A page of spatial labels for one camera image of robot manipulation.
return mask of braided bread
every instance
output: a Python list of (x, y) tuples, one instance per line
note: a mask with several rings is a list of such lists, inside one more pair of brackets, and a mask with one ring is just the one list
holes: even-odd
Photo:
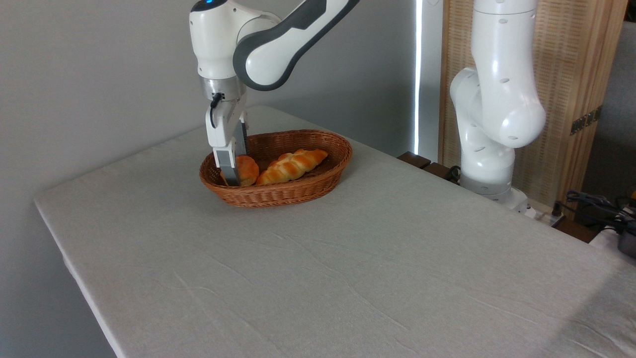
[(256, 180), (256, 185), (284, 183), (298, 179), (313, 170), (327, 157), (322, 149), (299, 149), (295, 153), (285, 153), (273, 161)]

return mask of gray wall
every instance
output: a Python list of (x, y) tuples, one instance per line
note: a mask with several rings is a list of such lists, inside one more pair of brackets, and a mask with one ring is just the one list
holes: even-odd
[(636, 190), (636, 24), (624, 22), (583, 191), (614, 200)]
[[(242, 3), (285, 15), (298, 1)], [(0, 0), (0, 357), (113, 356), (32, 198), (202, 124), (192, 4)], [(391, 155), (411, 148), (414, 7), (362, 0), (251, 103)]]

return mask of bread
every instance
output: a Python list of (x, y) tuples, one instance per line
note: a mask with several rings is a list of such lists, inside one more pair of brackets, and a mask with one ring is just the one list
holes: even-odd
[(262, 172), (256, 180), (256, 185), (284, 183), (298, 179), (306, 172), (313, 170), (326, 157), (327, 152), (322, 149), (299, 149), (294, 154), (283, 154)]
[(240, 180), (240, 186), (248, 187), (256, 182), (258, 178), (258, 173), (260, 170), (258, 169), (258, 165), (248, 155), (240, 155), (237, 157), (237, 171), (238, 171), (238, 180)]

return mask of wooden block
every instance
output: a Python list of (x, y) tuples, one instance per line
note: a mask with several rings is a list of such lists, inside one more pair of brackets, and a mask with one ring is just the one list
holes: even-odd
[(555, 226), (555, 229), (561, 231), (562, 233), (573, 236), (583, 241), (584, 243), (590, 243), (597, 235), (594, 231), (588, 229), (587, 227), (570, 220), (562, 220)]
[(411, 152), (406, 152), (397, 158), (403, 162), (411, 164), (412, 166), (416, 166), (420, 169), (424, 169), (426, 166), (428, 166), (431, 163), (430, 160), (424, 157), (421, 157), (417, 154), (413, 154)]
[(431, 163), (426, 168), (424, 168), (424, 171), (436, 175), (444, 180), (448, 180), (448, 178), (450, 178), (450, 168), (447, 168), (439, 163)]

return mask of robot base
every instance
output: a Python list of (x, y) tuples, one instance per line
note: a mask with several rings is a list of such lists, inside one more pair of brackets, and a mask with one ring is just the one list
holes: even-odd
[(527, 217), (534, 218), (536, 216), (535, 209), (530, 207), (528, 197), (517, 188), (510, 188), (501, 194), (482, 195), (483, 197), (495, 201), (510, 210), (517, 211)]

